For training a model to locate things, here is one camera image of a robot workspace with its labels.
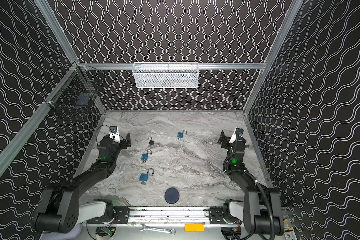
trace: white wire basket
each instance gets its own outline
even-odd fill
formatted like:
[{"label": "white wire basket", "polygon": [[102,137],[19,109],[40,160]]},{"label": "white wire basket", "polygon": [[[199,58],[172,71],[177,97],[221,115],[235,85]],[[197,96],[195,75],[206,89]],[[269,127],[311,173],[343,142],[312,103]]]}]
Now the white wire basket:
[{"label": "white wire basket", "polygon": [[199,63],[133,64],[132,74],[138,88],[197,88]]}]

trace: metal bracket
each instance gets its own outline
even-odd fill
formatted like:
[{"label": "metal bracket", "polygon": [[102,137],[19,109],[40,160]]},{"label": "metal bracket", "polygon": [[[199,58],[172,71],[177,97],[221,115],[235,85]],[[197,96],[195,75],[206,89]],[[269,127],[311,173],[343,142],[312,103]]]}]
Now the metal bracket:
[{"label": "metal bracket", "polygon": [[116,224],[127,224],[129,219],[130,209],[128,207],[114,207],[116,218]]},{"label": "metal bracket", "polygon": [[72,65],[69,67],[71,70],[76,70],[78,68],[78,65],[76,62],[73,62]]},{"label": "metal bracket", "polygon": [[211,207],[208,210],[210,224],[224,224],[224,215],[222,207]]},{"label": "metal bracket", "polygon": [[297,240],[294,230],[284,233],[284,237],[285,237],[286,240]]}]

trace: gray marble surface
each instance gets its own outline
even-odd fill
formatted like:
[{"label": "gray marble surface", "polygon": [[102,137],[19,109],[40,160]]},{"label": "gray marble surface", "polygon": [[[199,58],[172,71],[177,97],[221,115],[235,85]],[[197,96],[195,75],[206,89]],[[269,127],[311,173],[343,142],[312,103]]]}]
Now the gray marble surface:
[{"label": "gray marble surface", "polygon": [[[180,207],[221,206],[226,199],[243,200],[243,192],[223,173],[226,150],[217,143],[221,130],[230,136],[235,127],[245,130],[243,137],[250,145],[245,150],[246,167],[265,184],[241,112],[108,112],[104,124],[118,126],[123,137],[130,132],[132,147],[121,151],[113,174],[82,195],[80,203],[106,198],[114,205]],[[178,140],[177,133],[183,130],[188,134]],[[108,133],[108,127],[103,126],[98,141]],[[143,163],[141,155],[150,136],[155,144]],[[98,153],[94,146],[84,171]],[[140,174],[149,168],[155,173],[142,185]],[[170,187],[180,193],[173,205],[164,199]]]}]

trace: wrench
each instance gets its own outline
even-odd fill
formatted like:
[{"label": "wrench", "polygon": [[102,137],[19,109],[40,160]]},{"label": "wrench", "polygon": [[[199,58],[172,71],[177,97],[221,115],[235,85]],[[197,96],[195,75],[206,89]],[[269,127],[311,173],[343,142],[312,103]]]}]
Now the wrench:
[{"label": "wrench", "polygon": [[140,231],[151,230],[151,231],[155,231],[155,232],[170,233],[172,235],[174,235],[176,233],[176,231],[174,229],[168,230],[168,229],[163,229],[163,228],[148,227],[145,224],[140,224],[140,226],[142,226],[142,229],[140,229]]}]

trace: black and white wall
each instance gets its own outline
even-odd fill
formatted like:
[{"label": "black and white wall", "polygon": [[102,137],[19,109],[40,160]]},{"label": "black and white wall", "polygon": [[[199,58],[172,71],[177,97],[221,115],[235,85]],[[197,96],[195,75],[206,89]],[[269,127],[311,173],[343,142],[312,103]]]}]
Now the black and white wall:
[{"label": "black and white wall", "polygon": [[99,94],[110,110],[222,110],[244,108],[259,70],[201,70],[197,88],[137,88],[132,71],[104,71]]},{"label": "black and white wall", "polygon": [[[70,65],[33,0],[0,0],[0,153]],[[73,177],[99,118],[49,112],[0,178],[0,240],[39,238],[30,216],[41,191]]]},{"label": "black and white wall", "polygon": [[[83,63],[264,63],[291,0],[48,0]],[[204,70],[197,89],[138,89],[109,71],[108,110],[242,110],[258,70]]]},{"label": "black and white wall", "polygon": [[360,240],[360,0],[305,0],[248,115],[300,240]]},{"label": "black and white wall", "polygon": [[70,65],[32,0],[0,1],[0,153]]}]

